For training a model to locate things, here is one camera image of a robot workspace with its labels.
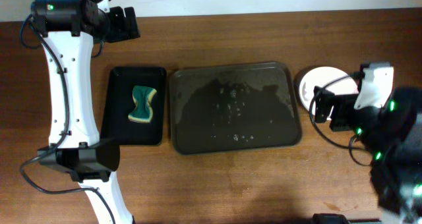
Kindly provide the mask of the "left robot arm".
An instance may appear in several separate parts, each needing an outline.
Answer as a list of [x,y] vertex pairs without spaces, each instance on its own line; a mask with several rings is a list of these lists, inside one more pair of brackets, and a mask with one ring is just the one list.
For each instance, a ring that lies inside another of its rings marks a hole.
[[47,59],[51,93],[49,144],[35,158],[66,173],[86,193],[99,223],[133,223],[119,183],[119,146],[98,132],[90,81],[95,44],[139,36],[131,8],[111,0],[34,0],[28,23]]

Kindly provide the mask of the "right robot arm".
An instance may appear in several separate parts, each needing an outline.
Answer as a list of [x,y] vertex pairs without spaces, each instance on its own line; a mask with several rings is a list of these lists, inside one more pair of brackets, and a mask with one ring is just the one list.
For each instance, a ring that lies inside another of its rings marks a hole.
[[371,153],[371,183],[378,204],[400,223],[421,222],[421,89],[396,88],[386,105],[355,108],[357,95],[319,86],[315,122],[331,112],[333,131],[354,130]]

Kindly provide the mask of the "white plate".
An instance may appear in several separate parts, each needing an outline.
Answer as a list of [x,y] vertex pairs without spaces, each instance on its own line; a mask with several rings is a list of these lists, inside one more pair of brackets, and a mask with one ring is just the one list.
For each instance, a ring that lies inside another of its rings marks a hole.
[[[347,76],[347,73],[336,67],[309,66],[299,71],[293,81],[298,102],[309,112],[311,100],[314,98],[315,86],[323,87],[344,76]],[[336,96],[358,94],[357,83],[350,77],[336,82],[326,89]]]

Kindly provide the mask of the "dark brown large tray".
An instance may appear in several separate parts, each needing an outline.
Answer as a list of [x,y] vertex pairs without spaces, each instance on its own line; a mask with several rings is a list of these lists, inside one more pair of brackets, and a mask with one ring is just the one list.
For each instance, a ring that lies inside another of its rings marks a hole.
[[275,61],[176,71],[169,109],[181,155],[284,148],[303,135],[293,78]]

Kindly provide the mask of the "green yellow sponge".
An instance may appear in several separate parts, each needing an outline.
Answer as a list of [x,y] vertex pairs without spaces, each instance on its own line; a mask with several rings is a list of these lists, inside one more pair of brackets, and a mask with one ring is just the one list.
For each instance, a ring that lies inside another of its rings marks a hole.
[[147,86],[135,86],[133,88],[132,97],[135,108],[128,114],[128,119],[135,123],[150,123],[154,112],[152,108],[152,100],[157,91]]

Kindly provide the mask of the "black small tray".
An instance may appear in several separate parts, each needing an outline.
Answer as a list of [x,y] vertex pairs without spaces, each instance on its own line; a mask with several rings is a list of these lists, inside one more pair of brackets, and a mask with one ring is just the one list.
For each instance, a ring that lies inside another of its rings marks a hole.
[[[120,145],[157,146],[162,141],[167,71],[163,67],[115,67],[109,84],[100,132],[101,139],[112,139]],[[148,123],[129,120],[136,108],[135,86],[153,88],[152,119]]]

